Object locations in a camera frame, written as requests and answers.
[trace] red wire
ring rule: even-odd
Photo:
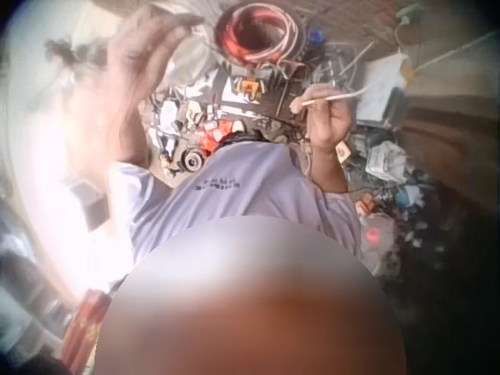
[[[237,17],[232,16],[230,21],[227,23],[220,35],[220,41],[228,55],[233,56],[243,63],[262,63],[264,61],[247,60],[247,56],[262,52],[263,50],[250,50],[241,46],[238,42],[235,31],[242,27],[242,24],[245,22],[245,17],[246,19],[251,19],[253,22],[266,23],[275,27],[280,27],[283,30],[286,28],[286,25],[284,24],[282,18],[272,9],[259,7],[248,9]],[[283,51],[276,51],[272,55],[265,58],[265,61],[276,63],[281,58],[283,53]]]

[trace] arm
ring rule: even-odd
[[[344,170],[338,161],[337,153],[313,148],[311,177],[324,193],[348,192]]]
[[[291,103],[291,111],[299,113],[305,110],[303,102],[316,100],[307,108],[307,132],[312,144],[311,178],[323,193],[342,194],[348,192],[348,186],[336,147],[347,135],[351,117],[346,102],[324,100],[335,94],[329,84],[312,86]]]
[[[69,170],[103,191],[113,162],[145,166],[148,145],[139,103],[159,85],[174,50],[201,19],[147,5],[107,45],[106,69],[80,78],[64,105]]]
[[[147,5],[127,19],[109,42],[102,121],[110,162],[145,165],[148,146],[138,104],[158,87],[173,52],[201,21]]]

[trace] cluttered workbench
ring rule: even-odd
[[[366,65],[363,56],[373,41],[359,50],[327,41],[292,8],[252,1],[226,9],[195,28],[193,37],[209,46],[213,64],[187,84],[172,84],[174,72],[167,72],[142,113],[153,146],[152,170],[172,186],[201,169],[220,139],[234,131],[260,131],[270,141],[290,145],[301,154],[306,173],[311,162],[306,111],[295,116],[289,105],[311,84],[332,84],[352,99],[352,130],[363,120],[379,128],[394,126],[393,89],[405,85],[400,73],[405,56]],[[391,76],[382,85],[381,74]],[[345,142],[337,149],[342,162],[352,154]]]
[[[289,105],[310,85],[329,84],[338,95],[328,99],[346,100],[352,114],[351,131],[337,155],[367,234],[361,253],[375,254],[372,262],[364,259],[365,265],[371,263],[375,272],[397,236],[419,245],[406,224],[425,206],[433,184],[412,166],[396,137],[407,106],[404,89],[414,73],[407,55],[395,51],[376,59],[370,54],[375,39],[328,40],[293,7],[274,0],[246,0],[218,12],[192,2],[157,5],[205,20],[193,27],[159,87],[139,108],[150,145],[149,168],[160,180],[175,188],[237,131],[259,132],[287,145],[308,175],[313,157],[307,106],[293,115]],[[93,12],[88,14],[94,19]],[[64,45],[49,47],[52,54],[68,55],[60,53]],[[105,41],[90,37],[69,55],[80,65],[103,69],[103,52]],[[399,224],[405,229],[397,230]],[[377,235],[370,232],[374,227]]]

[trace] person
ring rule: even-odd
[[[228,142],[175,189],[146,169],[148,145],[138,105],[159,86],[177,46],[202,22],[198,16],[174,16],[149,5],[125,20],[109,41],[97,121],[105,129],[105,156],[96,163],[108,171],[112,215],[133,249],[134,262],[181,231],[226,216],[290,220],[356,253],[360,224],[336,153],[351,117],[346,102],[324,100],[336,93],[329,85],[310,87],[291,105],[298,113],[303,102],[316,100],[307,116],[310,178],[295,166],[286,145],[263,141]],[[91,154],[80,137],[73,139]]]
[[[169,239],[123,282],[95,351],[95,375],[117,373],[406,371],[396,315],[360,262],[310,227],[239,216]]]

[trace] blurry foreground object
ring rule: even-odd
[[[159,246],[123,282],[95,375],[405,373],[369,271],[314,229],[239,216]]]
[[[110,303],[111,297],[102,291],[88,291],[68,327],[59,358],[73,375],[84,373],[89,360],[93,360],[92,352]]]

